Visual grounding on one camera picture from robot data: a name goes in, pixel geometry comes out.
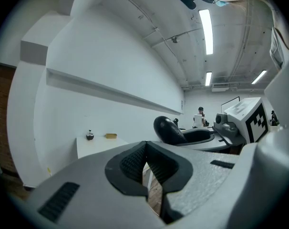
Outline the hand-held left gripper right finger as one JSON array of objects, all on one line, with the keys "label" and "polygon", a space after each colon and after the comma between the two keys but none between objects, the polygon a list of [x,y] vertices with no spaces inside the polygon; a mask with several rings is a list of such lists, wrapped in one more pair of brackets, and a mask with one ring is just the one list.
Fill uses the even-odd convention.
[{"label": "hand-held left gripper right finger", "polygon": [[146,143],[147,161],[163,196],[160,218],[146,222],[148,229],[225,229],[234,199],[225,181],[237,155],[196,151],[160,142]]}]

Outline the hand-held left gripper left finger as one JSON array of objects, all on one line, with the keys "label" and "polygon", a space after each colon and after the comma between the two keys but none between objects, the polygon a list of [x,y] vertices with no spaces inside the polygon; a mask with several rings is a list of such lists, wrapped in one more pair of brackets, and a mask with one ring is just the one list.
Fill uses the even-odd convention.
[{"label": "hand-held left gripper left finger", "polygon": [[85,156],[38,185],[22,206],[40,229],[161,229],[147,188],[120,167],[141,158],[145,141]]}]

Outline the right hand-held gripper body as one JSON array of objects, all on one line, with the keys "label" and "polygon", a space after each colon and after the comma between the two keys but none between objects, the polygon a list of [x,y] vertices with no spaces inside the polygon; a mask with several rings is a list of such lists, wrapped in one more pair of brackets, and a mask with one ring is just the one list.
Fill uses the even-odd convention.
[{"label": "right hand-held gripper body", "polygon": [[261,97],[245,98],[216,115],[213,130],[228,146],[258,142],[269,132],[269,123]]}]

